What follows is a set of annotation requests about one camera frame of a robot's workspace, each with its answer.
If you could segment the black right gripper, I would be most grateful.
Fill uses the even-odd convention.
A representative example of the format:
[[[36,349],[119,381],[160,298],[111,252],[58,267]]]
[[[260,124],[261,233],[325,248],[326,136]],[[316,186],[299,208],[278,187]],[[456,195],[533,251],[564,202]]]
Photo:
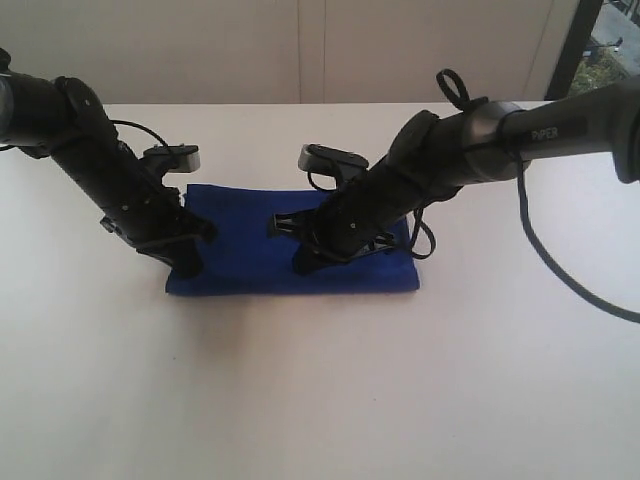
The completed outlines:
[[[274,214],[268,237],[310,239],[341,258],[300,245],[293,271],[310,275],[344,265],[378,233],[407,213],[434,201],[449,200],[461,189],[438,179],[461,151],[465,115],[440,118],[428,110],[415,114],[394,138],[388,152],[370,170],[330,195],[316,212]]]

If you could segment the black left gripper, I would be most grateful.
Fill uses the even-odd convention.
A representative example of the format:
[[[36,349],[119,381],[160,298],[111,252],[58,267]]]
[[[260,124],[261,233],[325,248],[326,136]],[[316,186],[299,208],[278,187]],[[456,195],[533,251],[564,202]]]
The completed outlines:
[[[138,253],[163,260],[182,278],[203,271],[196,242],[211,243],[218,230],[181,204],[118,137],[95,92],[76,78],[54,85],[70,108],[70,125],[51,146],[51,158],[104,213],[103,227]]]

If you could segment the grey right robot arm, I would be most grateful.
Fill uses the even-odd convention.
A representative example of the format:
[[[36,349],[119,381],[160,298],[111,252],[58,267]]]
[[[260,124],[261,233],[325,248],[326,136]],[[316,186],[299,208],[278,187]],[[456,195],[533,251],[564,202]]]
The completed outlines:
[[[391,229],[411,212],[453,198],[467,185],[516,178],[519,167],[541,158],[609,152],[618,179],[639,179],[639,80],[631,77],[525,110],[511,102],[452,96],[458,113],[415,114],[373,166],[349,166],[347,152],[309,144],[299,167],[335,178],[318,207],[276,214],[269,236],[287,236],[299,248],[298,274],[348,264],[402,246]]]

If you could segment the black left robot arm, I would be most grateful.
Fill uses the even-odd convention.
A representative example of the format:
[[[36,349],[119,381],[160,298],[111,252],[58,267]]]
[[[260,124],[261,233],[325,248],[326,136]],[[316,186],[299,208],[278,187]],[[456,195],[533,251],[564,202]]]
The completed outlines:
[[[197,244],[212,242],[217,229],[189,211],[163,178],[197,170],[199,149],[158,139],[137,156],[120,140],[120,124],[77,78],[1,75],[2,144],[34,159],[51,158],[102,211],[107,232],[193,278],[204,268]]]

